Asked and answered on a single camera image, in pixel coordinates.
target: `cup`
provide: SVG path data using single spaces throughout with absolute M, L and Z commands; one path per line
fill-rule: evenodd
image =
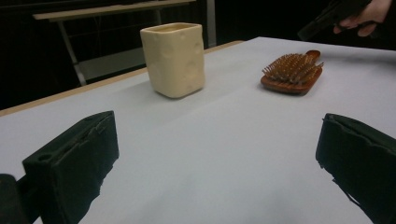
M 140 31 L 152 88 L 179 98 L 205 85 L 202 25 L 168 23 Z

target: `human hand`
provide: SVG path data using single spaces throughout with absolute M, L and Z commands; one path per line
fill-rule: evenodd
M 370 35 L 378 23 L 384 22 L 392 0 L 372 0 L 358 15 L 350 16 L 334 26 L 333 32 L 339 34 L 343 29 L 360 27 L 358 36 Z

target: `wooden hairbrush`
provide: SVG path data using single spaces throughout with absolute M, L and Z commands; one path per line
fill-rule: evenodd
M 316 65 L 320 51 L 286 54 L 262 69 L 265 89 L 289 94 L 306 94 L 318 80 L 323 63 Z

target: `table edge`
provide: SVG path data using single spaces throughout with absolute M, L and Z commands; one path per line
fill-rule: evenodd
M 232 42 L 229 42 L 229 43 L 226 43 L 226 44 L 215 46 L 215 47 L 210 48 L 210 49 L 205 49 L 205 54 L 213 52 L 213 51 L 216 51 L 216 50 L 225 49 L 225 48 L 228 48 L 230 46 L 240 44 L 242 42 L 244 42 L 244 41 L 243 40 L 235 40 L 235 41 L 232 41 Z M 22 110 L 25 110 L 25 109 L 29 109 L 29 108 L 32 108 L 32 107 L 35 107 L 35 106 L 38 106 L 38 105 L 43 105 L 43 104 L 47 104 L 47 103 L 50 103 L 50 102 L 53 102 L 53 101 L 57 101 L 57 100 L 65 98 L 65 97 L 72 96 L 72 95 L 75 95 L 75 94 L 79 94 L 79 93 L 82 93 L 82 92 L 85 92 L 85 91 L 90 91 L 90 90 L 93 90 L 95 88 L 99 88 L 99 87 L 102 87 L 102 86 L 105 86 L 105 85 L 108 85 L 108 84 L 111 84 L 111 83 L 114 83 L 114 82 L 118 82 L 118 81 L 124 80 L 124 79 L 129 78 L 129 77 L 134 77 L 134 76 L 137 76 L 137 75 L 144 74 L 146 72 L 147 72 L 147 68 L 141 68 L 141 69 L 129 72 L 129 73 L 125 73 L 125 74 L 116 76 L 116 77 L 111 77 L 111 78 L 108 78 L 108 79 L 105 79 L 105 80 L 102 80 L 102 81 L 94 82 L 94 83 L 86 85 L 86 86 L 78 87 L 78 88 L 75 88 L 75 89 L 70 90 L 70 91 L 63 91 L 63 92 L 60 92 L 60 93 L 57 93 L 57 94 L 54 94 L 54 95 L 51 95 L 51 96 L 48 96 L 48 97 L 44 97 L 44 98 L 41 98 L 41 99 L 38 99 L 38 100 L 34 100 L 32 102 L 28 102 L 28 103 L 25 103 L 25 104 L 22 104 L 22 105 L 15 105 L 15 106 L 12 106 L 10 108 L 6 108 L 6 109 L 3 109 L 3 110 L 0 110 L 0 117 L 3 117 L 5 115 L 9 115 L 9 114 L 12 114 L 12 113 L 16 113 L 16 112 L 19 112 L 19 111 L 22 111 Z
M 170 7 L 177 6 L 180 4 L 188 4 L 194 2 L 195 0 L 167 0 L 167 1 L 147 1 L 141 3 L 135 3 L 131 5 L 114 5 L 109 7 L 91 7 L 83 9 L 66 10 L 59 12 L 48 12 L 34 14 L 33 17 L 36 20 L 50 20 L 50 21 L 67 21 L 74 18 L 80 19 L 81 17 L 90 17 L 95 15 L 106 15 L 107 13 L 115 12 L 127 12 L 128 10 L 138 10 L 156 7 Z

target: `white table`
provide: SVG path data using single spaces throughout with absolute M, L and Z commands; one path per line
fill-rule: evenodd
M 305 96 L 262 88 L 277 57 L 318 49 Z M 147 73 L 0 117 L 0 171 L 80 119 L 116 115 L 120 158 L 81 223 L 371 223 L 320 169 L 326 113 L 396 136 L 396 52 L 255 38 L 205 56 L 206 85 L 179 100 Z

